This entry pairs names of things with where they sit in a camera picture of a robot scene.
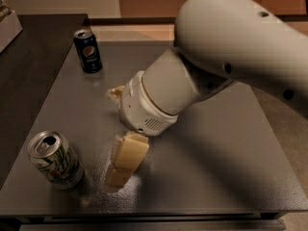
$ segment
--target black can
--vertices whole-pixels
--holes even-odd
[[[86,73],[95,73],[102,68],[95,35],[91,30],[82,29],[74,34],[74,43],[81,66]]]

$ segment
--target can top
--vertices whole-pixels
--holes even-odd
[[[75,32],[74,37],[76,39],[87,39],[93,35],[93,32],[89,29],[81,29]]]
[[[34,136],[28,145],[33,158],[45,158],[54,154],[62,145],[61,135],[55,131],[44,131]]]

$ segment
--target soda can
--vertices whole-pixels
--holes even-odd
[[[86,73],[95,73],[102,68],[95,35],[91,30],[82,29],[74,34],[74,43],[81,66]]]
[[[28,145],[28,155],[35,167],[56,189],[74,187],[84,175],[84,166],[68,140],[58,132],[44,131]]]

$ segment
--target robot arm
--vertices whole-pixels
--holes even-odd
[[[308,40],[252,0],[188,0],[174,46],[125,86],[119,114],[127,128],[159,135],[233,81],[308,117]]]

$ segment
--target dark countertop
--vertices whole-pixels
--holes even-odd
[[[22,15],[23,31],[0,53],[0,189],[86,18]]]

